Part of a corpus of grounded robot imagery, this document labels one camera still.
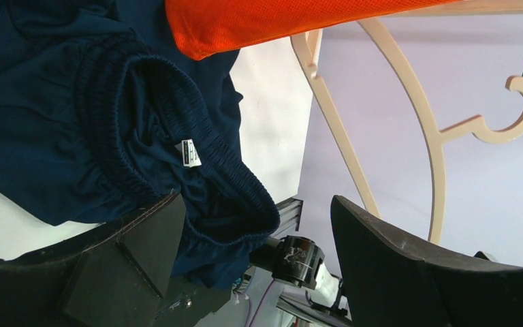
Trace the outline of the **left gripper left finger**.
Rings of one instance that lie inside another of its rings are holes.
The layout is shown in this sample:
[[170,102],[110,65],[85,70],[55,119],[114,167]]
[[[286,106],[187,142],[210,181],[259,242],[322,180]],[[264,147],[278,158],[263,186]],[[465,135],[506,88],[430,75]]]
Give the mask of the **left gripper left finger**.
[[0,260],[0,326],[151,326],[185,220],[173,193],[57,244]]

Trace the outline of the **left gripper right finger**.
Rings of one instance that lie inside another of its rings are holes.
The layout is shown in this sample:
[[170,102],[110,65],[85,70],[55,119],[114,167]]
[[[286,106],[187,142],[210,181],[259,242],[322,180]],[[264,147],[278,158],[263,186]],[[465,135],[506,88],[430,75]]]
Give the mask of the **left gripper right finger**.
[[343,196],[332,231],[355,326],[523,326],[523,268],[432,244]]

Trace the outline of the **orange shorts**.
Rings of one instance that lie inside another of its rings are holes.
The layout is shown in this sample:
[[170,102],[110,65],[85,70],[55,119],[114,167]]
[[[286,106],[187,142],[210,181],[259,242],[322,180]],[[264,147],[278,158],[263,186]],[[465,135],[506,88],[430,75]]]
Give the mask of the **orange shorts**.
[[178,49],[196,61],[344,22],[444,5],[445,0],[171,0]]

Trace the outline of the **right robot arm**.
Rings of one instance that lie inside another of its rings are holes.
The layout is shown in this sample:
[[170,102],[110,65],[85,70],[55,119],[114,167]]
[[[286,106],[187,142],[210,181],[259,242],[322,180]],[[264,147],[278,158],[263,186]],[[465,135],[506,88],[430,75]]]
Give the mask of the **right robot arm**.
[[343,307],[347,299],[343,279],[327,269],[324,258],[308,238],[270,237],[250,254],[250,263],[271,273],[273,281],[304,292],[302,299],[281,295],[279,309],[321,326],[350,326],[349,311]]

